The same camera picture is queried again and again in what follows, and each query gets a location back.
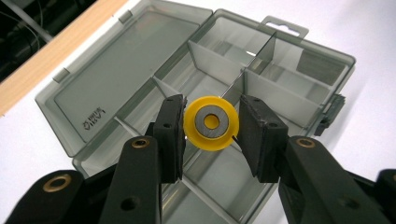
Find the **cable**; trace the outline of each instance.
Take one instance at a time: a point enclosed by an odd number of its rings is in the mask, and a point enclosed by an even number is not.
[[[14,18],[14,17],[8,15],[7,13],[5,13],[5,12],[3,12],[3,11],[0,11],[0,14],[2,14],[3,16],[8,17],[8,18],[10,18],[10,19],[16,21],[17,23],[20,23],[20,21],[18,21],[16,18]],[[23,23],[22,23],[22,25],[23,25],[24,27],[26,27],[26,29],[28,29],[28,30],[32,33],[32,35],[35,37],[35,41],[37,42],[37,51],[39,51],[41,47],[40,47],[40,41],[38,40],[38,36],[35,34],[35,32],[33,32],[32,29],[29,28],[29,26],[27,26],[27,25],[25,25],[25,24],[23,24]]]
[[[40,26],[43,27],[44,18],[43,18],[43,8],[41,7],[40,0],[36,0],[38,3],[38,9],[40,9]]]

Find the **yellow ring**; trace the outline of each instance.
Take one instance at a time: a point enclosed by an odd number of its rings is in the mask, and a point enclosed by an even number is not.
[[[208,138],[199,133],[195,127],[195,116],[198,111],[207,106],[216,105],[226,113],[229,126],[227,131],[220,137]],[[204,96],[193,101],[184,113],[184,133],[196,147],[208,151],[218,151],[226,148],[233,142],[233,136],[239,131],[239,119],[235,108],[226,100],[218,96]]]

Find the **wooden edge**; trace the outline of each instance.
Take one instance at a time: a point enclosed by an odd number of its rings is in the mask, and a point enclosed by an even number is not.
[[[0,115],[5,115],[126,2],[97,1],[4,80],[0,84]]]

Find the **transparent gray organizer box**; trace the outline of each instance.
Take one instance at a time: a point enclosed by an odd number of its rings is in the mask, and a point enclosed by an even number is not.
[[[76,169],[94,175],[124,142],[145,133],[163,99],[217,95],[238,109],[244,93],[311,135],[334,109],[355,60],[304,40],[307,30],[267,17],[142,1],[36,97]],[[299,35],[268,26],[286,24]],[[166,223],[251,223],[276,188],[260,184],[236,144],[208,152],[187,143],[183,180],[163,185]]]

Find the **white table surface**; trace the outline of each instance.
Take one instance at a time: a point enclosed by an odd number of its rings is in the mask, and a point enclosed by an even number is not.
[[[225,8],[255,21],[272,15],[308,28],[305,39],[354,56],[356,70],[341,91],[346,105],[318,140],[345,169],[371,180],[380,170],[396,167],[395,1],[178,2]],[[74,169],[35,103],[51,76],[0,118],[0,222],[37,179]],[[287,223],[277,192],[256,222]]]

